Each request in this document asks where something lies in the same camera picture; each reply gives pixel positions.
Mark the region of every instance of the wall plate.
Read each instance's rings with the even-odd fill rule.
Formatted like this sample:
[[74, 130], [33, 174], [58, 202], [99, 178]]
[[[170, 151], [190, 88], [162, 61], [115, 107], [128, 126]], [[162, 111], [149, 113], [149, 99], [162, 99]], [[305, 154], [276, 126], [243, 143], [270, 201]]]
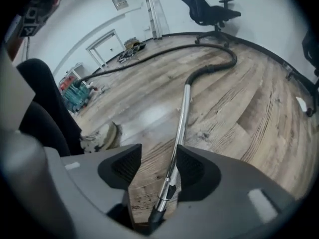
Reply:
[[112, 0], [116, 10], [121, 10], [123, 8], [129, 7], [128, 2], [126, 0]]

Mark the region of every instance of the person's foot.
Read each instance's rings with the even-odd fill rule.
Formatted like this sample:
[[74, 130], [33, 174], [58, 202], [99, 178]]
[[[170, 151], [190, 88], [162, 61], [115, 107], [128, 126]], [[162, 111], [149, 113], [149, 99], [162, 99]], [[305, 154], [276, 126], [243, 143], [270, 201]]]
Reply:
[[81, 136], [80, 145], [84, 150], [84, 154], [108, 149], [114, 142], [116, 134], [117, 127], [111, 122], [103, 125], [97, 132], [91, 135]]

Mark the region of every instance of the metal vacuum wand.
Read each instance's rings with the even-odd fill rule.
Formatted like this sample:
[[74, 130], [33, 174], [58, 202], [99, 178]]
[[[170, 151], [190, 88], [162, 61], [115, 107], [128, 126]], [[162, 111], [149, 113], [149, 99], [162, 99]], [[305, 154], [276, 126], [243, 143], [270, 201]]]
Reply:
[[177, 128], [176, 140], [173, 149], [173, 154], [170, 160], [169, 168], [159, 193], [159, 199], [155, 206], [153, 207], [152, 213], [149, 218], [149, 223], [160, 223], [165, 210], [166, 204], [172, 199], [176, 191], [176, 180], [178, 175], [178, 169], [176, 166], [176, 149], [177, 145], [184, 145], [185, 131], [188, 122], [189, 113], [189, 103], [190, 103], [190, 85], [185, 84], [184, 96], [180, 110], [179, 123]]

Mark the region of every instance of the white wall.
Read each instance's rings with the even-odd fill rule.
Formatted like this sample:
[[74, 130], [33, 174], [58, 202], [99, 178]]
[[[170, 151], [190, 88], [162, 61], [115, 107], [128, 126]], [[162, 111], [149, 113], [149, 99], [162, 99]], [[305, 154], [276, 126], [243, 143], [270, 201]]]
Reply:
[[[209, 31], [189, 17], [189, 8], [181, 0], [160, 0], [171, 33]], [[207, 0], [218, 5], [219, 0]], [[242, 16], [227, 22], [223, 31], [259, 44], [279, 55], [307, 78], [315, 80], [313, 66], [304, 58], [302, 39], [307, 24], [291, 0], [235, 0], [234, 10]]]
[[112, 0], [73, 0], [62, 6], [31, 41], [30, 58], [46, 62], [56, 81], [78, 62], [93, 73], [99, 66], [86, 48], [105, 33], [115, 29], [123, 43], [151, 37], [143, 1], [127, 2], [129, 6], [119, 11]]

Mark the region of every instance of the door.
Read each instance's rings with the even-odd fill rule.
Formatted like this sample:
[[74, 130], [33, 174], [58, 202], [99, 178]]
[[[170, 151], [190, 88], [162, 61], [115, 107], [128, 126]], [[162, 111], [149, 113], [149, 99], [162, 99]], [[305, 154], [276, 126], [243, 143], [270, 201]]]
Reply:
[[96, 52], [98, 52], [103, 63], [109, 61], [110, 59], [117, 56], [119, 53], [124, 51], [121, 43], [119, 42], [117, 36], [111, 33], [106, 38], [97, 43], [94, 47]]

